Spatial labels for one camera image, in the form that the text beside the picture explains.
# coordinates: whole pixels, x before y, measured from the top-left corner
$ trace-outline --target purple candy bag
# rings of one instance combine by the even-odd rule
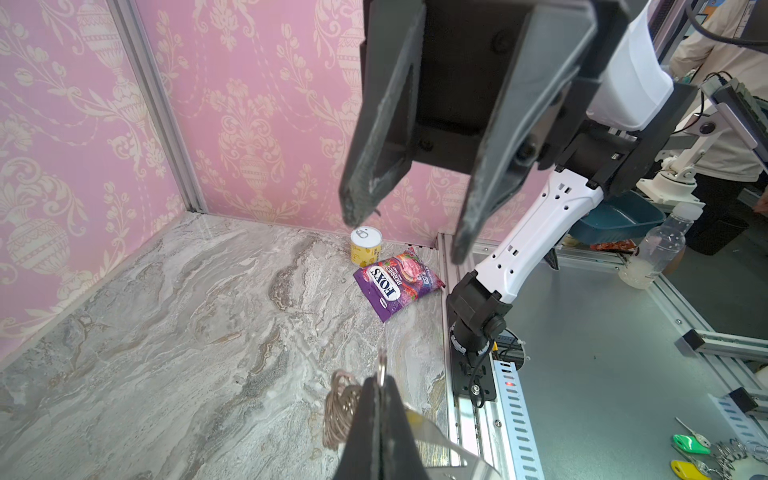
[[[419,260],[413,247],[395,257],[360,268],[353,276],[382,322],[419,297],[445,286]]]

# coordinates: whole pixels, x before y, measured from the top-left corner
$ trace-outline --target person's hand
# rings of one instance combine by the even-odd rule
[[[756,214],[768,214],[768,187],[766,187],[766,191],[763,192],[763,195],[757,199],[757,203],[752,210],[754,210]]]

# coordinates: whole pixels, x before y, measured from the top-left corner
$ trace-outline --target yellow can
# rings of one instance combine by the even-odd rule
[[[382,252],[382,233],[373,227],[360,227],[349,235],[352,263],[368,266],[379,261]]]

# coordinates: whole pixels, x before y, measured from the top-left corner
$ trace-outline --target blue plastic bin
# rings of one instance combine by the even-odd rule
[[[568,232],[576,240],[594,243],[618,242],[645,237],[667,216],[633,191],[606,200],[581,218]]]

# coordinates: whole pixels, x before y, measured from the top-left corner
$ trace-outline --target plastic bottle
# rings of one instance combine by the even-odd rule
[[[700,216],[698,205],[676,205],[664,223],[650,229],[637,253],[619,269],[619,278],[627,285],[647,289],[685,247],[685,233]]]

